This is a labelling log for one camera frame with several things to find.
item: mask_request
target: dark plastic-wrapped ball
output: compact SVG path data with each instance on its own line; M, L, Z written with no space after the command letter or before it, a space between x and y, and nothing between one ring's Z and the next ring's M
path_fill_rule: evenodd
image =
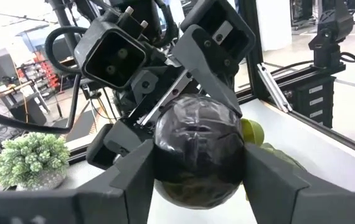
M214 208L242 181L240 118L212 98L182 95L169 102L156 123L154 143L155 188L175 205Z

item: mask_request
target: white table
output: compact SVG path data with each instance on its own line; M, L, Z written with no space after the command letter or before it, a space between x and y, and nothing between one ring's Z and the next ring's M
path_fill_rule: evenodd
M246 103L241 109L244 117L262 125L267 142L297 159L312 174L355 191L355 151L259 100ZM102 172L86 162L75 164L61 188L78 187ZM256 221L241 187L229 201L212 210L180 208L154 191L148 223L252 224Z

